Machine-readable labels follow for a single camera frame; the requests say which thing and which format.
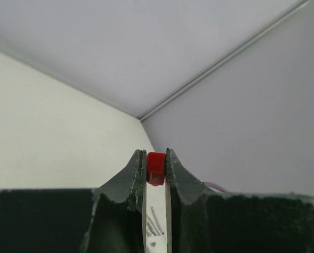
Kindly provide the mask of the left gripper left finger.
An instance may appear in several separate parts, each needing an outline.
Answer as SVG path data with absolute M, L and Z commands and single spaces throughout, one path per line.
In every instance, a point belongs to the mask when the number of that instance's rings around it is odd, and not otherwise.
M 0 189 L 0 252 L 145 252 L 146 157 L 98 188 Z

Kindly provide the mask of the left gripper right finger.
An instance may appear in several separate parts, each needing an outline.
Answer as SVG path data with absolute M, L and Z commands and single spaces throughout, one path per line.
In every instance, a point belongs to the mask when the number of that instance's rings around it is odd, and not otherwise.
M 167 149 L 168 252 L 314 252 L 314 197 L 218 193 Z

